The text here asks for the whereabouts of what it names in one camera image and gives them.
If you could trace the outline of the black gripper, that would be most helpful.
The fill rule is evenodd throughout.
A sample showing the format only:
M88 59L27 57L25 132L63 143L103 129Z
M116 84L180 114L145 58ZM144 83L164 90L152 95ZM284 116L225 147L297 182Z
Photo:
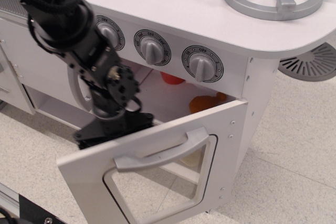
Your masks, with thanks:
M88 125L78 130L73 138L79 149L82 150L152 126L152 114L123 111L120 115L110 119L95 118Z

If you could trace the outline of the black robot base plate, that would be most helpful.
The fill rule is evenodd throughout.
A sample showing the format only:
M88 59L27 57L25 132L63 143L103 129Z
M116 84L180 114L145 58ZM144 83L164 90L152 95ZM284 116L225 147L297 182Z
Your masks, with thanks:
M19 217L35 224L65 224L60 218L22 195L19 195Z

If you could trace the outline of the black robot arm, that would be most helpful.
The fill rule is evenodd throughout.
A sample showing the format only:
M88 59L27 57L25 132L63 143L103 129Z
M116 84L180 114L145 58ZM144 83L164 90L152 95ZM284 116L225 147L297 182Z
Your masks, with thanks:
M44 51L56 55L89 87L94 120L74 134L80 149L114 140L153 125L153 115L128 111L139 103L139 83L99 31L85 0L20 0L29 32Z

